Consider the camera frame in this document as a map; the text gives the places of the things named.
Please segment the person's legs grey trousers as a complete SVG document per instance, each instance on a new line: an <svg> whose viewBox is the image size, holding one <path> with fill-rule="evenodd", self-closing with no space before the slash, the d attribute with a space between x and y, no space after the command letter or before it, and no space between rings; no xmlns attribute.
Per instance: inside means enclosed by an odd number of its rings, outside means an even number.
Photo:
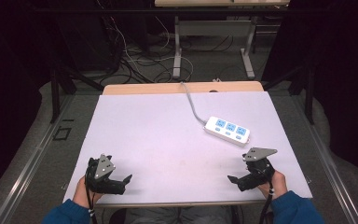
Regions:
<svg viewBox="0 0 358 224"><path fill-rule="evenodd" d="M119 209L109 224L240 224L233 206L186 206Z"/></svg>

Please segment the person's right hand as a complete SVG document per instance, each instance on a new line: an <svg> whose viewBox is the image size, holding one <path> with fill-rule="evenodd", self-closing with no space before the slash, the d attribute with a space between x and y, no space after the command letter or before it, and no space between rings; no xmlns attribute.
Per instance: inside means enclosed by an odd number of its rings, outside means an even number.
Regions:
<svg viewBox="0 0 358 224"><path fill-rule="evenodd" d="M285 194L288 189L286 186L286 179L283 173L276 171L273 175L273 177L271 178L271 183L272 183L272 187L274 189L274 193L272 194L272 199L278 199L279 197L283 196L283 194ZM265 183L262 185L259 185L257 187L262 194L267 198L269 196L269 190L270 190L270 185L269 183Z"/></svg>

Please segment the metal floor rail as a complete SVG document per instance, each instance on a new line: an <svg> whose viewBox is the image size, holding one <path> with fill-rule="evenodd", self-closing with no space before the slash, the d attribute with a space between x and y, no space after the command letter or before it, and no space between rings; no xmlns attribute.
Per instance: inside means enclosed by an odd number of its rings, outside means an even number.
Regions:
<svg viewBox="0 0 358 224"><path fill-rule="evenodd" d="M331 153L324 144L321 136L318 134L315 126L309 122L309 119L305 115L305 106L302 103L302 98L300 96L293 96L292 101L296 106L296 111L300 114L300 117L310 132L313 143L316 147L319 161L324 168L324 172L329 180L330 186L336 195L346 219L349 224L358 224L358 211L356 206L354 205L351 196L337 171L337 166L331 156Z"/></svg>
<svg viewBox="0 0 358 224"><path fill-rule="evenodd" d="M44 102L31 130L0 180L0 224L40 224L62 203L76 166L83 133L75 96L63 98L57 120Z"/></svg>

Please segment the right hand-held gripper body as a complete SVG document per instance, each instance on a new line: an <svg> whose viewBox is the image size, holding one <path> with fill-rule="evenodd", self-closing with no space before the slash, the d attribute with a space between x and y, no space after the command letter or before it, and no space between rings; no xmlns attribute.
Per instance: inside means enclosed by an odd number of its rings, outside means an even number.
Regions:
<svg viewBox="0 0 358 224"><path fill-rule="evenodd" d="M277 149L271 148L250 148L247 153L242 155L250 174L241 177L238 184L246 185L248 190L270 182L275 173L275 169L268 160L268 156L277 152Z"/></svg>

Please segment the white table sheet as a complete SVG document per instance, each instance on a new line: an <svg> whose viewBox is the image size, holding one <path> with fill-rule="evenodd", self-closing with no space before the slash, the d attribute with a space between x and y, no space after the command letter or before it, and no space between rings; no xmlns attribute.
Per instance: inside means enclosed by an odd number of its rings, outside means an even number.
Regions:
<svg viewBox="0 0 358 224"><path fill-rule="evenodd" d="M204 131L210 117L250 131L244 147ZM72 197L90 158L112 157L115 180L132 175L123 195L103 206L196 205L254 202L258 189L240 191L228 175L247 175L242 155L252 147L274 148L272 166L287 186L309 198L308 183L276 109L265 91L102 95L65 195Z"/></svg>

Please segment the white metal frame desk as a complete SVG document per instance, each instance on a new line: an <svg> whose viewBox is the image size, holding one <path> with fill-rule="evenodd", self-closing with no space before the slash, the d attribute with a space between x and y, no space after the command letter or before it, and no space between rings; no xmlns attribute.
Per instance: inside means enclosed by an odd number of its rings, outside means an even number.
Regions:
<svg viewBox="0 0 358 224"><path fill-rule="evenodd" d="M278 9L287 6L291 0L155 0L155 6L162 9ZM241 57L245 68L245 75L249 79L255 78L254 69L249 58L249 52L255 37L257 16L248 16L247 20L228 20L222 12L214 12L220 19L189 19L185 21L174 17L175 55L172 77L181 75L182 48L181 37L185 35L209 36L241 36L246 38L246 45L241 49Z"/></svg>

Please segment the white power strip blue sockets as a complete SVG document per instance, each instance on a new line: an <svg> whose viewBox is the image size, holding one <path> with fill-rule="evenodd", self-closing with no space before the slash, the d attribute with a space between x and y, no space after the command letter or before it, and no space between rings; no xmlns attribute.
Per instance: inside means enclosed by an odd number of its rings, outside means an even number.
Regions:
<svg viewBox="0 0 358 224"><path fill-rule="evenodd" d="M225 119L210 117L204 131L239 147L249 143L250 131Z"/></svg>

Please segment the wooden table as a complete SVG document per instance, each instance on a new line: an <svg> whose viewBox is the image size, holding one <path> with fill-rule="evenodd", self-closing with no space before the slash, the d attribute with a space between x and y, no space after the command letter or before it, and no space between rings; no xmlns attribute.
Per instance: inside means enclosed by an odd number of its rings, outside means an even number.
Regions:
<svg viewBox="0 0 358 224"><path fill-rule="evenodd" d="M171 94L191 92L263 91L258 81L190 82L107 85L103 95Z"/></svg>

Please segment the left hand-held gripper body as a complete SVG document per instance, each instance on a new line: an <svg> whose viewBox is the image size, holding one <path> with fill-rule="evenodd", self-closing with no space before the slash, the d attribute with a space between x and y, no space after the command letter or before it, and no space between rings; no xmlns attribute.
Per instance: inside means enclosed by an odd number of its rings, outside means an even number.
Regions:
<svg viewBox="0 0 358 224"><path fill-rule="evenodd" d="M116 169L111 159L111 156L104 154L102 154L99 159L89 159L85 180L89 190L101 194L118 194L118 189L123 187L122 181L109 178Z"/></svg>

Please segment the person's left hand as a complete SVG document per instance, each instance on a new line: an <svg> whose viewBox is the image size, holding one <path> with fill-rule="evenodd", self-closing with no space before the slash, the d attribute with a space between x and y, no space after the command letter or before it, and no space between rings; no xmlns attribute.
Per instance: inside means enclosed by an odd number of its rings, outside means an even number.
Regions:
<svg viewBox="0 0 358 224"><path fill-rule="evenodd" d="M88 198L91 198L93 203L97 203L102 197L103 195L101 193L86 190L85 177L82 176L77 182L76 191L72 201L82 207L89 208L90 204Z"/></svg>

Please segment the black metal stand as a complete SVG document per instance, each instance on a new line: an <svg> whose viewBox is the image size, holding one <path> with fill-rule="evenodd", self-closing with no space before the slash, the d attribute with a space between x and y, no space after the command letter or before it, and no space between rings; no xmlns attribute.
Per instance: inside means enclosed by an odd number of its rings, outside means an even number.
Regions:
<svg viewBox="0 0 358 224"><path fill-rule="evenodd" d="M97 91L102 91L103 86L85 77L80 72L70 68L63 63L53 63L50 68L50 84L51 84L51 99L52 99L52 117L51 123L54 123L61 114L60 90L67 94L74 94L76 92L76 85L73 79L78 79L83 83L91 86Z"/></svg>
<svg viewBox="0 0 358 224"><path fill-rule="evenodd" d="M314 65L300 65L289 72L276 77L272 81L263 84L264 90L267 91L284 80L293 77L295 80L289 86L288 91L291 95L299 95L302 91L305 91L304 114L311 125L314 124L312 108L315 69L316 67Z"/></svg>

